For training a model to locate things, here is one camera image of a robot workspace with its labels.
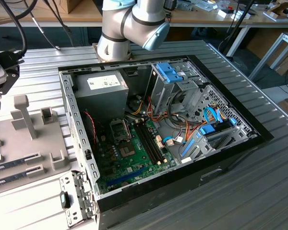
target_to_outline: chip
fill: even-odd
[[[129,157],[135,154],[135,150],[131,142],[120,144],[119,150],[122,157]]]
[[[113,172],[113,169],[106,169],[106,170],[105,170],[105,173],[106,173],[107,176],[110,176],[110,175],[112,175],[114,172]]]

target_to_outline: power supply label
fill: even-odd
[[[115,75],[89,78],[87,79],[87,83],[91,90],[103,89],[120,85],[120,82]]]

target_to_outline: metal case frame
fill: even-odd
[[[200,161],[190,162],[177,170],[160,175],[137,186],[122,189],[121,192],[107,197],[97,197],[96,204],[99,210],[99,226],[109,228],[124,220],[136,216],[142,212],[152,209],[163,202],[201,186],[225,172],[230,165],[243,157],[245,154],[257,149],[260,145],[270,141],[271,133],[243,106],[243,104],[217,79],[214,74],[196,56],[178,56],[154,58],[148,60],[137,60],[127,62],[98,63],[85,66],[59,68],[63,92],[64,106],[67,112],[68,123],[75,140],[76,155],[82,171],[88,173],[93,190],[97,189],[95,182],[99,171],[92,155],[83,122],[79,114],[73,90],[77,86],[73,78],[77,75],[93,73],[95,71],[106,71],[120,69],[130,66],[150,65],[157,61],[175,61],[185,58],[198,67],[201,74],[224,95],[229,104],[256,130],[258,136],[238,144],[230,149],[225,149],[219,154],[209,156]]]

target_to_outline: aluminum extrusion table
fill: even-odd
[[[113,227],[124,229],[288,229],[288,116],[243,73],[204,41],[167,42],[155,52],[132,46],[135,58],[196,55],[274,135],[232,171]],[[28,111],[52,106],[72,168],[77,169],[64,114],[57,67],[97,63],[91,47],[29,50],[19,80],[2,99],[0,120],[10,118],[12,96],[28,95]],[[0,194],[1,229],[66,230],[56,175]],[[75,229],[96,229],[87,221]]]

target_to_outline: blue pcie slot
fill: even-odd
[[[191,146],[194,143],[194,139],[192,138],[192,140],[190,141],[190,143],[188,144],[188,146],[184,149],[184,151],[182,152],[181,156],[183,157],[184,155],[186,155],[187,151],[191,148]]]
[[[131,178],[134,178],[138,175],[141,175],[142,171],[145,169],[145,167],[139,169],[138,171],[135,171],[135,172],[132,172],[130,174],[127,174],[127,175],[124,175],[124,176],[121,176],[117,179],[114,179],[114,180],[111,180],[111,181],[108,181],[107,182],[107,186],[111,186],[111,185],[115,185],[115,184],[118,184],[122,181],[126,181],[128,179],[131,179]]]

